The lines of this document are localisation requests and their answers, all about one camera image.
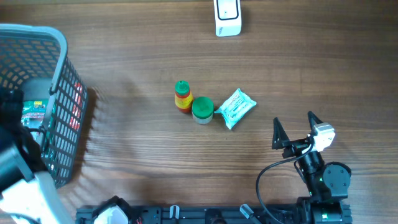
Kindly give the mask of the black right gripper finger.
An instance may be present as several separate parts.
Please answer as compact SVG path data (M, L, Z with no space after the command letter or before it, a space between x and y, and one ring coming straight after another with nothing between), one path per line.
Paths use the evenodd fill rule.
M315 115L315 113L314 112L312 112L312 111L309 111L308 113L307 113L307 115L308 115L308 121L309 121L309 123L310 123L310 128L311 128L311 135L312 136L318 136L319 135L319 133L320 133L320 128L322 128L323 127L323 124L324 124L324 122L323 121L321 121L316 115Z
M290 145L290 139L278 117L273 119L274 131L272 138L272 149L283 149Z

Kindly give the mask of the teal wet wipes packet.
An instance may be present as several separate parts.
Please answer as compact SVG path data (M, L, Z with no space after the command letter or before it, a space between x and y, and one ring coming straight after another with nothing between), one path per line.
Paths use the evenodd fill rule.
M228 129L232 129L243 116L257 105L257 102L252 100L240 88L238 88L216 111L215 114L220 114L225 120Z

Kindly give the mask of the green lid white jar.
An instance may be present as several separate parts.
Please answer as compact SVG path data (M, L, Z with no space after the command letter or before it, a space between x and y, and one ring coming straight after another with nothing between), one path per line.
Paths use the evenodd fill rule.
M192 104L193 119L198 124L208 124L213 119L213 101L205 96L196 98Z

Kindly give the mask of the red yellow sauce bottle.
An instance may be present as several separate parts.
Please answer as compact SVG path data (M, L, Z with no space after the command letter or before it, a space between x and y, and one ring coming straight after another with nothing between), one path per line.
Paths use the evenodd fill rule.
M175 84L175 105L183 113L189 113L192 110L193 95L190 85L185 80L179 80Z

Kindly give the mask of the green 3M gloves packet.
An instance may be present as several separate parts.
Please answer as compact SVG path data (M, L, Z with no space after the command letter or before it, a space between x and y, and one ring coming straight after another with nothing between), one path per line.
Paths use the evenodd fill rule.
M40 158L45 163L50 175L54 178L58 172L58 168L55 165L57 152L53 147L55 136L50 134L50 131L44 125L47 104L47 100L23 102L21 123L29 130L32 138L39 145Z

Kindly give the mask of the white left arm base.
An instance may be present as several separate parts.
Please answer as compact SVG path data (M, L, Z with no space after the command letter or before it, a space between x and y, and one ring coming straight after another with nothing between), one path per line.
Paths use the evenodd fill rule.
M114 196L93 212L93 224L131 224L134 210L123 199Z

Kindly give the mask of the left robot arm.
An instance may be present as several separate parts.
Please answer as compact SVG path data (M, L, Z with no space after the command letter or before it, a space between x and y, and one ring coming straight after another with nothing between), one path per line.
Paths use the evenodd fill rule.
M1 88L1 215L15 223L73 223L39 144L21 123L23 97L21 90Z

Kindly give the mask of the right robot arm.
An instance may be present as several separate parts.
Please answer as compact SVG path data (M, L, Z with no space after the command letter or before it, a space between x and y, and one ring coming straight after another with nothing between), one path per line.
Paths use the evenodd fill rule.
M276 206L282 223L352 223L348 198L351 169L341 162L326 163L321 155L334 138L332 125L308 112L311 131L307 137L290 140L278 118L274 118L273 149L283 149L284 159L295 159L294 166L307 186L309 196L293 205Z

